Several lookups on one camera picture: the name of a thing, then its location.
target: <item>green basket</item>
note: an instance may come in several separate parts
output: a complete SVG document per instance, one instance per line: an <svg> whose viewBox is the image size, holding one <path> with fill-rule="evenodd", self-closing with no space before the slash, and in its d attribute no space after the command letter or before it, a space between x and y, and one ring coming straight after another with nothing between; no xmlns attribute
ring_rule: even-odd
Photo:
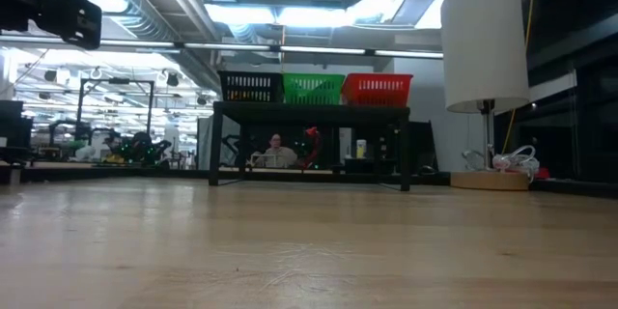
<svg viewBox="0 0 618 309"><path fill-rule="evenodd" d="M286 103L338 105L345 79L341 74L284 73Z"/></svg>

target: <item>yellow cable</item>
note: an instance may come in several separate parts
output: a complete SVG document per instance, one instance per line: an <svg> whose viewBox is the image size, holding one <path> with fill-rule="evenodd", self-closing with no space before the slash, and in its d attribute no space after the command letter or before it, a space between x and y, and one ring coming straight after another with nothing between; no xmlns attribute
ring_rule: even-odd
<svg viewBox="0 0 618 309"><path fill-rule="evenodd" d="M525 32L525 51L528 52L528 45L530 44L530 29L532 28L532 10L534 9L534 0L530 0L530 9L528 10L528 26ZM504 139L504 146L502 147L502 153L506 152L506 147L509 144L509 137L511 136L511 129L515 122L515 112L517 109L511 111L511 122L509 122L509 128L506 131L506 138Z"/></svg>

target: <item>plastic basket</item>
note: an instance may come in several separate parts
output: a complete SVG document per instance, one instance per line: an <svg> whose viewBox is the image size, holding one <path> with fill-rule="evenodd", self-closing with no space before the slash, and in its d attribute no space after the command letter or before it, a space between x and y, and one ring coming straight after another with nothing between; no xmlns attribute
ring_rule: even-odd
<svg viewBox="0 0 618 309"><path fill-rule="evenodd" d="M284 73L286 102L338 105L345 78L341 74Z"/></svg>
<svg viewBox="0 0 618 309"><path fill-rule="evenodd" d="M219 71L225 101L283 101L281 73Z"/></svg>
<svg viewBox="0 0 618 309"><path fill-rule="evenodd" d="M348 105L405 107L411 74L351 73L342 95Z"/></svg>

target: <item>white lamp shade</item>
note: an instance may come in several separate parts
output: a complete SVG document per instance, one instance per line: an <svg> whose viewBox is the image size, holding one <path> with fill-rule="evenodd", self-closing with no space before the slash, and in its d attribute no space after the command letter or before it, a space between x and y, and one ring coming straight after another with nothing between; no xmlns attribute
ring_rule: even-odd
<svg viewBox="0 0 618 309"><path fill-rule="evenodd" d="M528 74L521 0L445 0L442 49L446 109L479 112L478 101L495 101L494 111L526 105Z"/></svg>

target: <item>black basket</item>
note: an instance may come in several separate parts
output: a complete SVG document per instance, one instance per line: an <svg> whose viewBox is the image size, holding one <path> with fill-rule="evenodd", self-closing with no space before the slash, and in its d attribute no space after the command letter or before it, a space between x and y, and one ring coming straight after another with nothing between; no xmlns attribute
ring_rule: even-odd
<svg viewBox="0 0 618 309"><path fill-rule="evenodd" d="M283 102L283 75L272 72L219 71L224 101Z"/></svg>

